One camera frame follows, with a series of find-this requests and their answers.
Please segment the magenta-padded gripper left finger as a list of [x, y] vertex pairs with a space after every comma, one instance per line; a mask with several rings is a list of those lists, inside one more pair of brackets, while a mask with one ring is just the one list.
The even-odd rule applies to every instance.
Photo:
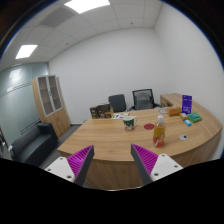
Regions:
[[46, 168], [46, 171], [82, 186], [93, 157], [94, 146], [90, 145], [69, 157], [57, 158]]

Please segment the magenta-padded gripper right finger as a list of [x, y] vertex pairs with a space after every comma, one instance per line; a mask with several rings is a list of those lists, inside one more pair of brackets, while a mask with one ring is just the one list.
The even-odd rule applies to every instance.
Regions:
[[182, 169], [182, 166], [167, 154], [155, 154], [136, 144], [131, 145], [131, 155], [134, 158], [144, 185], [164, 178]]

